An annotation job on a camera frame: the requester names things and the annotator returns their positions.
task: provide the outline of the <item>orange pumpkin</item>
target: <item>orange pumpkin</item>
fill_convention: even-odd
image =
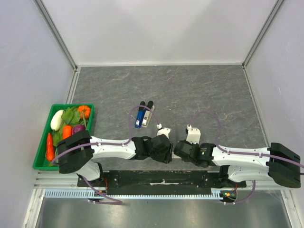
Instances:
[[[77,111],[80,112],[80,118],[82,119],[82,113],[85,115],[85,119],[88,119],[90,118],[90,114],[91,114],[91,109],[86,106],[86,105],[82,105],[82,106],[79,106]]]

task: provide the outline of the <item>white eggplant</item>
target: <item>white eggplant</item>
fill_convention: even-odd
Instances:
[[[63,114],[64,110],[59,110],[58,112],[55,113],[51,120],[51,129],[54,131],[58,131],[63,120],[61,119],[61,116]]]

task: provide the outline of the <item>toy vegetable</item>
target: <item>toy vegetable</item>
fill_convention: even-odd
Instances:
[[[86,127],[84,127],[82,124],[77,124],[76,126],[73,127],[72,134],[75,134],[79,131],[83,131],[85,129],[86,129]]]
[[[55,113],[51,120],[51,129],[54,131],[58,131],[63,120],[61,119],[62,113],[64,110],[59,110],[58,112]]]
[[[70,137],[72,135],[72,127],[69,125],[66,125],[63,127],[62,131],[62,138],[66,139],[67,137]]]
[[[83,114],[85,115],[85,119],[90,118],[91,109],[88,106],[86,106],[86,105],[79,106],[77,111],[80,112],[81,119],[83,119]]]
[[[51,133],[47,135],[47,150],[46,150],[46,159],[50,162],[55,158],[55,151],[53,147],[53,139]]]

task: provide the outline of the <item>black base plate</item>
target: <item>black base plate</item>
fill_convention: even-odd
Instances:
[[[235,183],[227,186],[220,182],[218,174],[208,171],[105,171],[104,179],[109,195],[211,194],[211,188],[235,187]],[[106,187],[104,179],[90,183],[93,187]],[[161,182],[172,184],[155,184]],[[78,178],[77,186],[87,187],[87,184]],[[246,187],[246,182],[237,183],[237,186]]]

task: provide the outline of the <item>gray marble surface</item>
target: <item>gray marble surface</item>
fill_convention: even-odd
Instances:
[[[224,125],[219,138],[229,147],[264,147],[265,141],[241,66],[111,66],[81,68],[73,103],[93,103],[92,135],[104,139],[126,139],[130,109],[153,100],[155,113],[164,127],[172,129],[170,140],[186,139],[185,128],[195,113],[214,112]],[[132,114],[132,125],[137,112]],[[218,125],[212,116],[198,116],[194,127],[200,142],[214,142]],[[132,128],[133,136],[154,137],[156,122],[148,128]],[[180,159],[163,164],[106,158],[105,170],[197,170]]]

